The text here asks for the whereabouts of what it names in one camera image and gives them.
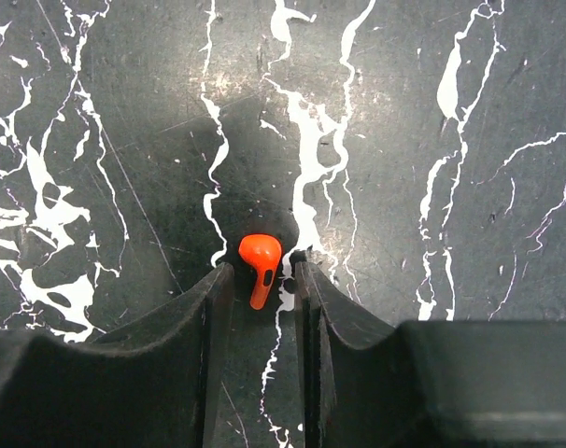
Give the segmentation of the orange earbud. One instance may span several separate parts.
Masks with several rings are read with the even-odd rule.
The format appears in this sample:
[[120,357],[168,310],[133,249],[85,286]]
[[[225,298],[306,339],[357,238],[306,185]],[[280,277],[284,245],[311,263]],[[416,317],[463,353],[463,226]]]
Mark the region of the orange earbud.
[[268,299],[282,258],[281,243],[269,234],[250,234],[241,240],[238,254],[257,274],[249,304],[252,309],[261,310]]

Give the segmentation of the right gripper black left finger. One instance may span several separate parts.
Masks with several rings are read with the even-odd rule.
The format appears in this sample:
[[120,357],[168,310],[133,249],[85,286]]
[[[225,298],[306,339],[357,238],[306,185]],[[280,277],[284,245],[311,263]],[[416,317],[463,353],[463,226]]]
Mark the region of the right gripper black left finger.
[[91,343],[0,330],[0,447],[209,447],[234,296],[221,263]]

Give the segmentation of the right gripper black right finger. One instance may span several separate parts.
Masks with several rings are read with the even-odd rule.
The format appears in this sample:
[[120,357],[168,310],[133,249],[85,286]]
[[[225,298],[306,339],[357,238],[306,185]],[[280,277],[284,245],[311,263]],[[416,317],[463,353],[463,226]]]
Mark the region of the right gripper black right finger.
[[295,266],[308,447],[566,447],[566,322],[392,327]]

